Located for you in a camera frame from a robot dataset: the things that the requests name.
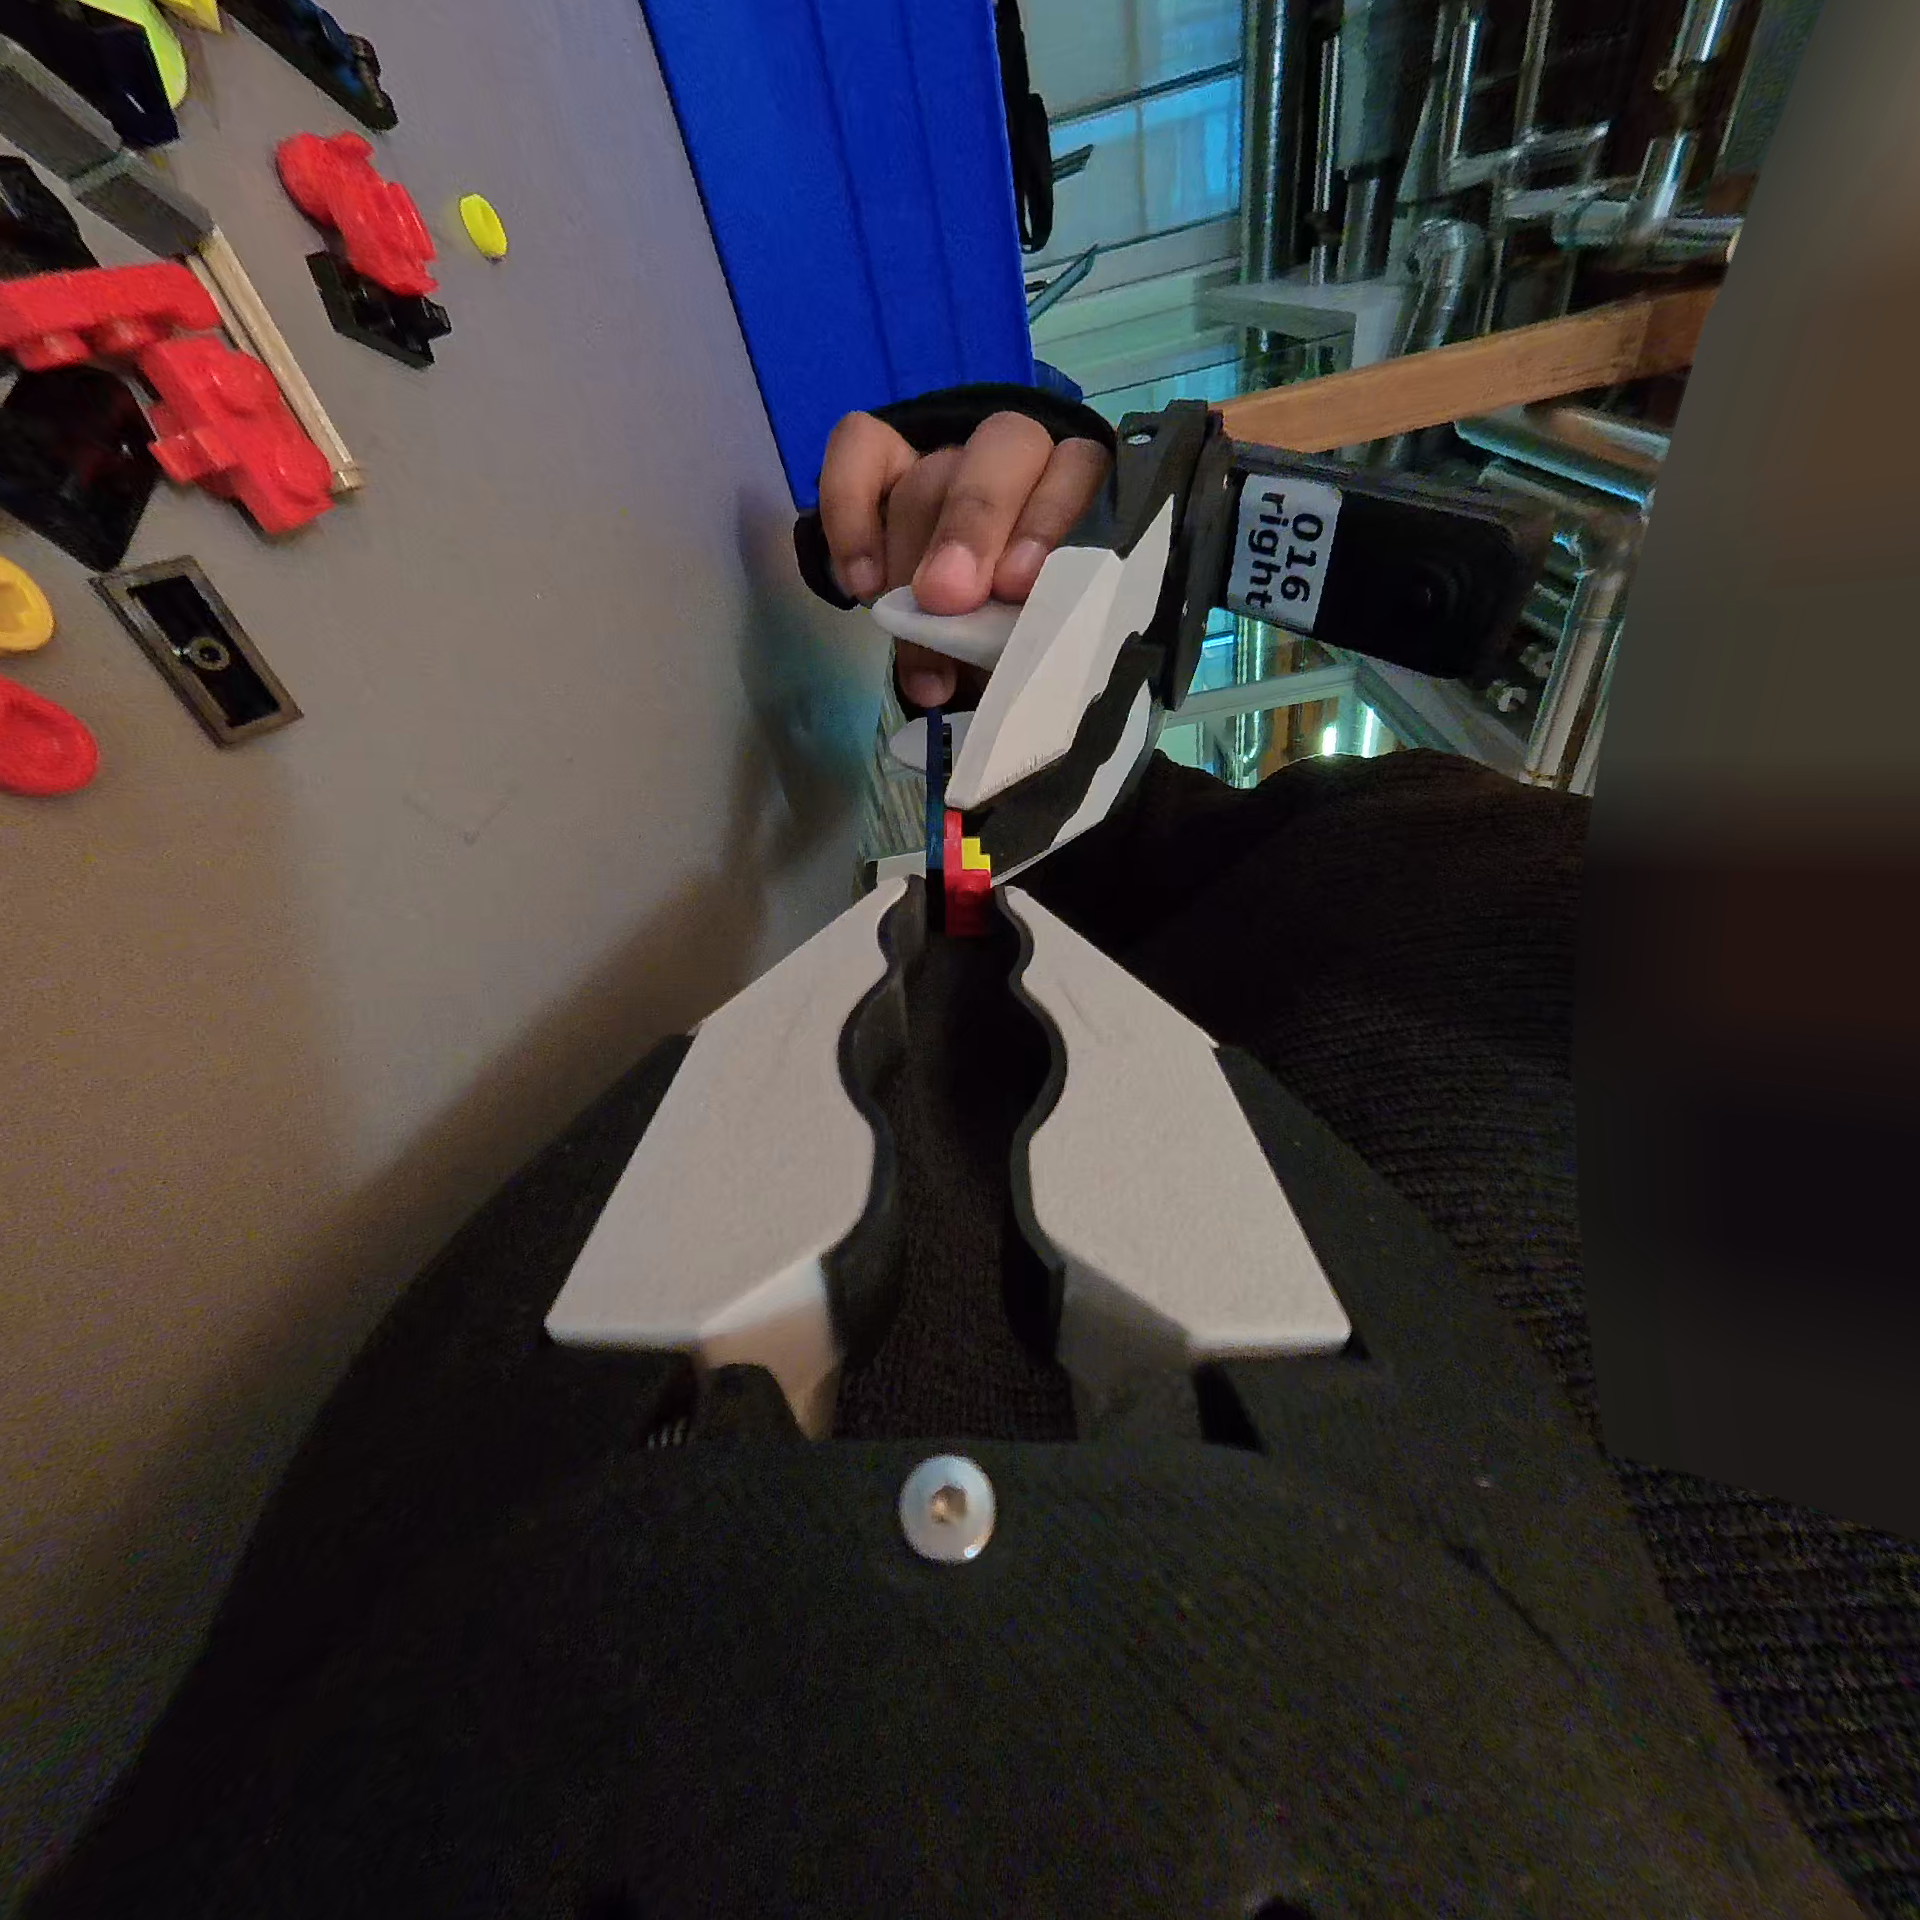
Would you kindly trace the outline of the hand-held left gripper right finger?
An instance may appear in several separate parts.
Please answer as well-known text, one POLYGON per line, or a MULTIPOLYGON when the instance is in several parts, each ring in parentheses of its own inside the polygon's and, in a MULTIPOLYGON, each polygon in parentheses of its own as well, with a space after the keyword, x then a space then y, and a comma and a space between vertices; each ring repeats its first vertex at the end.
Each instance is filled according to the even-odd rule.
POLYGON ((1211 1036, 1027 889, 1013 989, 1049 1043, 1016 1139, 1041 1328, 1083 1412, 1218 1360, 1341 1354, 1354 1321, 1211 1036))

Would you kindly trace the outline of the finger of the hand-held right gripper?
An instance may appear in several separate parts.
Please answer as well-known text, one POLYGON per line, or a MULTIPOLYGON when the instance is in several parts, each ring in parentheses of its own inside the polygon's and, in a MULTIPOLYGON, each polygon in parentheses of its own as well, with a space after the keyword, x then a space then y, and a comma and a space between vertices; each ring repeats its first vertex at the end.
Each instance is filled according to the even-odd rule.
POLYGON ((1179 502, 1166 496, 1129 553, 1076 545, 1045 562, 948 784, 978 842, 1049 842, 1117 747, 1137 698, 1166 706, 1177 533, 1179 502))
POLYGON ((1153 698, 1137 698, 1134 709, 1120 733, 1120 742, 1110 756, 1094 771, 1088 794, 1082 798, 1075 816, 1052 833, 1041 852, 1027 854, 1010 865, 993 859, 993 889, 1001 889, 1010 877, 1021 877, 1049 854, 1067 848, 1107 824, 1115 806, 1123 804, 1139 786, 1146 766, 1160 747, 1164 709, 1153 698))

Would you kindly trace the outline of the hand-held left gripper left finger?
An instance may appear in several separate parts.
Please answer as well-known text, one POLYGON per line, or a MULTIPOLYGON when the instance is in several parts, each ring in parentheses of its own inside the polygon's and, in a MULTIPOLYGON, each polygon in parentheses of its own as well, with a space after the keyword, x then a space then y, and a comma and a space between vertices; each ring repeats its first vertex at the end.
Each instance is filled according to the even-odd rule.
POLYGON ((923 880, 894 877, 689 1037, 545 1330, 765 1371, 806 1438, 898 1296, 896 1144, 923 880))

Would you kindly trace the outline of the small red yellow lego assembly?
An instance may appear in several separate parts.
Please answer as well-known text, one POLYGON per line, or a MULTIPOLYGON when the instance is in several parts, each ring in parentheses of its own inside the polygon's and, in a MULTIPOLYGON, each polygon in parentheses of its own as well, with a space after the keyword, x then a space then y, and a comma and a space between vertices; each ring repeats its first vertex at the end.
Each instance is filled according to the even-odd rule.
POLYGON ((968 833, 948 784, 969 713, 928 709, 923 716, 923 873, 928 915, 953 940, 982 940, 993 917, 993 859, 968 833))

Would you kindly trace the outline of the pile of loose lego pieces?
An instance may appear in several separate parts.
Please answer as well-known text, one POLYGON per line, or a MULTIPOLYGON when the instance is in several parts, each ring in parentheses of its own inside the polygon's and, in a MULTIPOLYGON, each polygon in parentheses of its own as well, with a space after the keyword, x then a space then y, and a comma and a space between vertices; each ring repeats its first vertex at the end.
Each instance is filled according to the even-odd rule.
POLYGON ((204 564, 128 562, 156 488, 283 539, 366 476, 218 217, 160 158, 188 90, 176 17, 235 20, 349 114, 273 156, 323 236, 304 266, 334 331, 425 371, 451 322, 433 232, 370 139, 397 126, 378 48, 324 4, 4 4, 4 520, 93 566, 108 610, 233 749, 301 709, 204 564))

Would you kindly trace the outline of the person's right hand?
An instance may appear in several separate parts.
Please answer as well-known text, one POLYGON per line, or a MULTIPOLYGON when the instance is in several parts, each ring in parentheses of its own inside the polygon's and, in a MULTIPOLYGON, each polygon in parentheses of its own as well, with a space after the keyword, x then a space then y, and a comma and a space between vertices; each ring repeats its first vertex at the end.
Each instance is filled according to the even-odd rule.
POLYGON ((1010 406, 933 450, 873 414, 843 416, 818 476, 824 585, 853 603, 908 587, 941 618, 1019 603, 1110 461, 1105 440, 1059 440, 1010 406))

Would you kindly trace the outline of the person's dark knit clothing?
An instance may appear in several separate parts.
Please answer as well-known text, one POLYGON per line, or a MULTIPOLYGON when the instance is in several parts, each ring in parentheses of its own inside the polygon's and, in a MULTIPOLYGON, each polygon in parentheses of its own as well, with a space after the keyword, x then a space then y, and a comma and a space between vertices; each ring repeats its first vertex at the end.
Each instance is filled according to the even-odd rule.
POLYGON ((1915 1915, 1915 1550, 1611 1461, 1576 1200, 1584 800, 1160 762, 1041 902, 1224 1041, 1355 1332, 1075 1412, 1010 1195, 1018 940, 931 956, 848 1440, 1034 1443, 894 1574, 821 1915, 1915 1915))

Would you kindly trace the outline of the silver metal pipework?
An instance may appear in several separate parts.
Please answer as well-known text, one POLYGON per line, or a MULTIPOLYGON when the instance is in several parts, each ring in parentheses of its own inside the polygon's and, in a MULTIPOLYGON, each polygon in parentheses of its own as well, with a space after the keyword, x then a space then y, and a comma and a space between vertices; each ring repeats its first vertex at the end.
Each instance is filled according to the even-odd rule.
POLYGON ((1241 275, 1394 298, 1417 353, 1723 272, 1820 12, 1249 4, 1241 275))

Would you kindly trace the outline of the blue plastic bin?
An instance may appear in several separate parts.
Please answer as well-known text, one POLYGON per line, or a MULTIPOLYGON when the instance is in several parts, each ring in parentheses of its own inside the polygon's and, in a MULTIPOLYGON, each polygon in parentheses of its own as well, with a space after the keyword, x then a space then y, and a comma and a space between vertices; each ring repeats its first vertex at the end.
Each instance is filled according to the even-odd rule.
POLYGON ((842 416, 1027 387, 988 3, 645 3, 801 510, 842 416))

